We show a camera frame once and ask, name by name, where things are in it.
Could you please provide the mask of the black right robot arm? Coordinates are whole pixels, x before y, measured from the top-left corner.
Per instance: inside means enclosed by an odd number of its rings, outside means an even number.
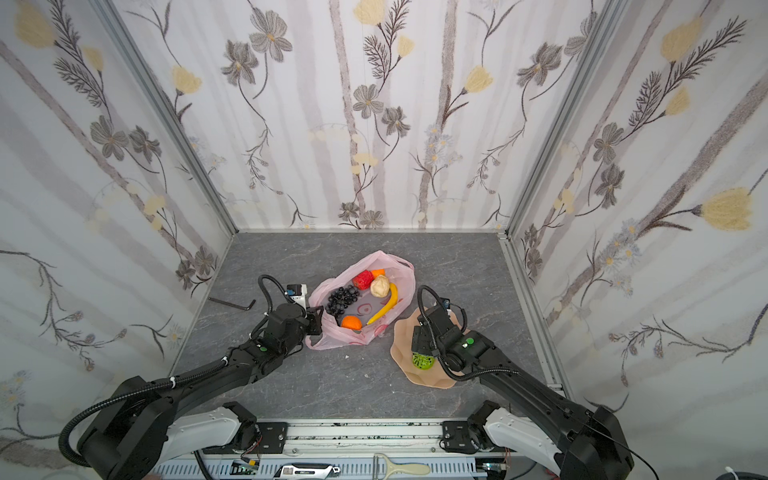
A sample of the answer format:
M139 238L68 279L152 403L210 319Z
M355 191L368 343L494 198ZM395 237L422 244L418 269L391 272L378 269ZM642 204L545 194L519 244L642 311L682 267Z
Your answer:
M561 479L625 479L634 459L616 416L555 392L516 365L488 337L463 331L440 306L421 308L414 345L430 353L456 382L478 381L503 398L486 401L467 420L447 451L476 453L508 449L544 466Z

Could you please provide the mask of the pink scalloped plate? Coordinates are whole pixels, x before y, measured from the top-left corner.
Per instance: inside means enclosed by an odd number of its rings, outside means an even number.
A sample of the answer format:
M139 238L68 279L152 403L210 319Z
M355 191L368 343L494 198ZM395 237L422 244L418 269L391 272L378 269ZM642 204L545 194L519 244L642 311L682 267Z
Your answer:
M418 316L419 310L416 309L409 317L395 323L391 357L407 379L415 385L449 389L456 382L445 374L438 361L429 354L415 354L412 351L414 328L419 325Z

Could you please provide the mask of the pink plastic bag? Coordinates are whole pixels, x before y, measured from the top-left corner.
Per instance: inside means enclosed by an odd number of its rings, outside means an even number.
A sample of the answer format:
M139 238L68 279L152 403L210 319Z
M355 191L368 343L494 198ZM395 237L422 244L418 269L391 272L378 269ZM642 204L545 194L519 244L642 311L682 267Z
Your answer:
M370 290L360 291L360 297L345 312L345 316L356 316L361 319L363 328L354 331L340 326L343 318L335 319L325 312L325 304L330 293L347 285L353 285L353 278L364 270L385 269L385 275L390 283L394 283L399 292L398 303L381 319L372 325L368 320L376 314L388 301L386 298L376 298ZM381 250L367 255L341 274L329 278L314 289L308 299L311 307L324 309L322 316L322 333L309 336L305 344L312 350L329 350L346 346L364 346L370 344L377 336L386 331L411 304L416 289L415 268L411 262Z

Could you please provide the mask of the red fake strawberry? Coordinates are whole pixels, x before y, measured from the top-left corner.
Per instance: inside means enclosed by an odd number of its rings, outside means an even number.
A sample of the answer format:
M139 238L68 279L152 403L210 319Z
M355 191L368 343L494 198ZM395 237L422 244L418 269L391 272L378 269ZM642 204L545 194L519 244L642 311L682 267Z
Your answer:
M375 276L373 272L364 270L353 278L352 284L356 289L364 291L370 288L374 280Z

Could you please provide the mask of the orange fake tangerine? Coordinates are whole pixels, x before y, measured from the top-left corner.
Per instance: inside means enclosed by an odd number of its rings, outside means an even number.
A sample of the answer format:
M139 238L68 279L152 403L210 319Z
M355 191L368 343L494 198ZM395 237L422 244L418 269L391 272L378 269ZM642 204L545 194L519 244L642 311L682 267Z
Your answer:
M345 316L341 320L340 326L345 329L360 331L363 328L363 323L361 319L356 316Z

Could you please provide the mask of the cream fake garlic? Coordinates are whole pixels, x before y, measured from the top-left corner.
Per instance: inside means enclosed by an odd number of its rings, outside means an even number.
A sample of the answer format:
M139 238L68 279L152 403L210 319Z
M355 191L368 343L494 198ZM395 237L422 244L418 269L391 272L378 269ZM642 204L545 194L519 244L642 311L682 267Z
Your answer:
M390 294L390 281L386 275L378 275L371 282L369 290L376 298L386 298Z

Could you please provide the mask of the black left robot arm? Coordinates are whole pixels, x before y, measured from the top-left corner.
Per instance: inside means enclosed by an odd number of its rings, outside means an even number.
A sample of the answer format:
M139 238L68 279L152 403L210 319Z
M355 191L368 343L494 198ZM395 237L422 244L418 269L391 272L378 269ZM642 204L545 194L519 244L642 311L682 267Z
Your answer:
M63 427L58 447L69 462L103 479L141 479L161 461L169 428L188 411L278 367L308 336L322 333L324 308L283 304L220 359L154 381L133 377Z

